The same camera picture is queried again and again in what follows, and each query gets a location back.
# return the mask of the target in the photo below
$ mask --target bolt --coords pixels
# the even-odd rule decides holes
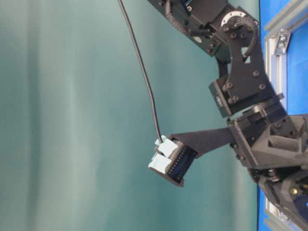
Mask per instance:
[[[227,88],[230,89],[233,87],[233,84],[231,82],[227,83]]]
[[[291,192],[292,195],[297,195],[298,194],[297,188],[292,188],[290,192]]]
[[[281,123],[275,124],[275,127],[276,127],[276,128],[281,128]]]
[[[235,39],[237,37],[237,35],[235,33],[232,33],[230,37],[231,37],[231,39]]]
[[[236,102],[236,101],[239,100],[239,97],[238,97],[237,95],[234,95],[234,96],[232,97],[232,100],[233,100],[234,102]]]
[[[264,85],[264,84],[260,84],[260,85],[259,85],[259,89],[260,89],[260,90],[264,90],[264,89],[265,89],[265,85]]]
[[[223,31],[224,32],[227,32],[227,31],[229,31],[230,30],[230,28],[228,27],[228,26],[225,26],[224,28],[223,28]]]
[[[287,40],[286,36],[281,35],[280,36],[280,42],[285,42]]]
[[[253,75],[254,77],[258,77],[258,76],[260,75],[260,72],[254,71],[254,72],[252,73],[252,75]]]
[[[282,48],[284,46],[283,42],[278,43],[278,48]]]

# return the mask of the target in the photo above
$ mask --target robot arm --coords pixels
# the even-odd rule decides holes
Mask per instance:
[[[209,89],[227,128],[172,134],[157,143],[149,168],[183,186],[195,158],[225,144],[267,198],[308,230],[308,129],[289,116],[265,72],[258,22],[227,0],[148,0],[182,34],[219,65]],[[242,110],[243,115],[229,117]]]

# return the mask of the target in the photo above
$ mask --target teal backdrop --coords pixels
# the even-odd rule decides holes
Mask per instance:
[[[238,0],[258,18],[258,1]],[[214,59],[124,0],[162,133],[226,126]],[[1,231],[254,231],[257,186],[222,147],[177,188],[147,169],[148,93],[116,0],[0,0]]]

